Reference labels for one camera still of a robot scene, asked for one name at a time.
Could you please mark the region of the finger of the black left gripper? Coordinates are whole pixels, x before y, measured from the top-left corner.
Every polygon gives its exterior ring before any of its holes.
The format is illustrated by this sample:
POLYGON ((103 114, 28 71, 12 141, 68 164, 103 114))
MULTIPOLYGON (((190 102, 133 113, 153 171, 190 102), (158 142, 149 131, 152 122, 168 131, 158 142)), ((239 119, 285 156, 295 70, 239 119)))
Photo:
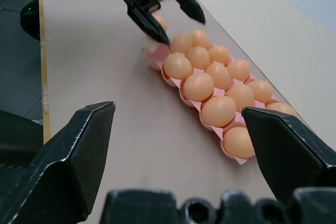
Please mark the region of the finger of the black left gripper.
POLYGON ((180 9, 191 19, 206 24, 204 12, 197 0, 176 0, 180 9))
POLYGON ((127 14, 150 38, 159 43, 170 44, 170 40, 163 27, 149 12, 145 12, 137 4, 127 3, 127 14))

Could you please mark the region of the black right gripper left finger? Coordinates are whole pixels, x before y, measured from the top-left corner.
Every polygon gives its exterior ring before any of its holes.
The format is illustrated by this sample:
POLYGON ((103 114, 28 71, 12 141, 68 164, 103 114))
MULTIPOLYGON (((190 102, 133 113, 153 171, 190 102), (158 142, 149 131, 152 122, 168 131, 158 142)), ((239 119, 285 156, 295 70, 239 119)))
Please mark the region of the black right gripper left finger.
POLYGON ((115 103, 88 105, 37 153, 0 201, 0 224, 78 224, 91 214, 106 165, 115 103))

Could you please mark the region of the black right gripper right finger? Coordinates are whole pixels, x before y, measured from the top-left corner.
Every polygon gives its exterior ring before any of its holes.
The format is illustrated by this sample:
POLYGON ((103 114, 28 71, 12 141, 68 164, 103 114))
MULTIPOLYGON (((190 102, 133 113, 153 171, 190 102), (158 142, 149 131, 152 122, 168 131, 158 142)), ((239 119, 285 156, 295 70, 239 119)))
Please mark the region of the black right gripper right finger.
POLYGON ((278 201, 301 187, 336 187, 336 151, 296 116, 245 107, 242 110, 258 166, 278 201))

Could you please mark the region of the brown egg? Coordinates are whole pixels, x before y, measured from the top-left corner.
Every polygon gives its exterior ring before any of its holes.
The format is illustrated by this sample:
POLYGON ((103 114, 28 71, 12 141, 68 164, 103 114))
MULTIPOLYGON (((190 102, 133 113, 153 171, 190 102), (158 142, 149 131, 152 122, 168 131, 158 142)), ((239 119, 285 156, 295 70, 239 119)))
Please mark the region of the brown egg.
POLYGON ((224 46, 214 45, 209 49, 208 54, 211 62, 216 61, 226 66, 230 61, 229 51, 224 46))
POLYGON ((244 127, 228 130, 223 136, 223 147, 229 155, 241 159, 248 159, 255 155, 249 133, 244 127))
POLYGON ((191 48, 186 57, 193 68, 205 70, 211 64, 208 51, 200 46, 191 48))
POLYGON ((205 48, 207 51, 211 48, 209 37, 205 31, 195 30, 192 32, 193 46, 205 48))
POLYGON ((272 86, 267 81, 255 80, 247 85, 252 89, 254 99, 258 102, 267 103, 273 95, 272 86))
POLYGON ((235 101, 238 112, 241 112, 244 107, 254 106, 254 93, 248 85, 234 85, 227 90, 226 96, 235 101))
POLYGON ((214 87, 225 91, 229 88, 230 76, 228 70, 223 64, 213 62, 208 66, 205 72, 212 77, 214 87))
POLYGON ((190 34, 179 34, 170 43, 170 53, 180 52, 183 54, 193 47, 192 36, 190 34))
POLYGON ((230 62, 226 66, 226 69, 231 79, 245 82, 249 78, 251 65, 244 59, 236 59, 230 62))
POLYGON ((163 64, 163 69, 169 78, 185 81, 193 72, 189 60, 181 53, 169 54, 163 64))
POLYGON ((160 14, 157 14, 157 13, 152 14, 152 16, 161 25, 163 30, 167 31, 167 21, 166 21, 166 19, 163 16, 161 16, 160 14))
POLYGON ((271 103, 266 106, 266 109, 278 111, 278 112, 293 115, 293 116, 298 116, 296 110, 292 106, 285 104, 285 103, 281 103, 281 102, 271 103))
POLYGON ((211 96, 214 90, 214 81, 207 73, 195 73, 189 76, 183 86, 187 99, 204 101, 211 96))
POLYGON ((201 109, 201 120, 205 125, 224 127, 236 114, 234 99, 226 96, 213 97, 201 109))

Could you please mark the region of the pink plastic egg tray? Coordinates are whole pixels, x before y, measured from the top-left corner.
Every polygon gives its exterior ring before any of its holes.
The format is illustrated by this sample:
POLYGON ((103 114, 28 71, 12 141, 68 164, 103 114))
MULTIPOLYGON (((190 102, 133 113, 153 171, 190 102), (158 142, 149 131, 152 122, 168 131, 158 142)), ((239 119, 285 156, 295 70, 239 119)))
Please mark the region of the pink plastic egg tray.
MULTIPOLYGON (((240 156, 237 155, 231 155, 230 153, 228 153, 225 148, 224 148, 224 133, 226 133, 228 130, 235 128, 235 127, 244 127, 246 128, 246 124, 245 121, 242 117, 242 114, 240 112, 235 112, 235 116, 233 117, 233 119, 226 124, 223 127, 215 127, 213 125, 206 125, 204 124, 204 122, 201 119, 201 109, 203 108, 204 104, 207 102, 206 101, 195 101, 195 100, 190 100, 187 99, 186 96, 184 95, 183 92, 183 85, 184 82, 182 82, 180 79, 174 79, 174 78, 170 78, 166 75, 164 68, 163 68, 163 64, 164 64, 164 60, 166 59, 166 57, 169 55, 169 49, 168 46, 163 45, 163 44, 159 44, 158 46, 147 46, 144 49, 144 53, 145 56, 147 57, 147 60, 149 61, 149 63, 151 64, 151 67, 157 71, 161 72, 161 75, 163 77, 163 79, 165 80, 165 82, 167 84, 169 84, 170 86, 174 87, 174 88, 178 88, 179 90, 179 95, 181 97, 181 100, 188 106, 195 108, 198 112, 199 112, 199 120, 202 123, 202 125, 210 130, 216 133, 216 135, 219 137, 220 139, 220 144, 221 144, 221 149, 223 151, 223 153, 236 160, 240 165, 244 164, 247 162, 247 160, 250 157, 246 157, 246 158, 242 158, 240 156)), ((240 80, 236 80, 236 79, 232 79, 230 80, 229 83, 229 88, 236 86, 238 84, 248 84, 252 81, 257 81, 257 77, 255 77, 251 72, 248 75, 248 78, 246 80, 244 80, 243 82, 240 80)), ((214 88, 212 95, 208 98, 212 99, 213 97, 223 97, 224 95, 226 95, 226 91, 225 90, 221 90, 218 88, 214 88)), ((265 108, 266 105, 272 104, 272 103, 276 103, 276 102, 280 102, 279 99, 273 94, 272 97, 270 98, 270 100, 267 103, 262 103, 260 101, 255 100, 254 101, 254 106, 257 108, 265 108)))

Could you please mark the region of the black rounded shape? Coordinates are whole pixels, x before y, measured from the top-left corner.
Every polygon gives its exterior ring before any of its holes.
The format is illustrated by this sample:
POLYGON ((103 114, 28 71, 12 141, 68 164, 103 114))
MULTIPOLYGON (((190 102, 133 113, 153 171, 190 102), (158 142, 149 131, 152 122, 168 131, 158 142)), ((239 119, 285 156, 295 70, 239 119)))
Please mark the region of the black rounded shape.
POLYGON ((40 41, 39 0, 32 0, 20 12, 20 25, 24 32, 40 41))

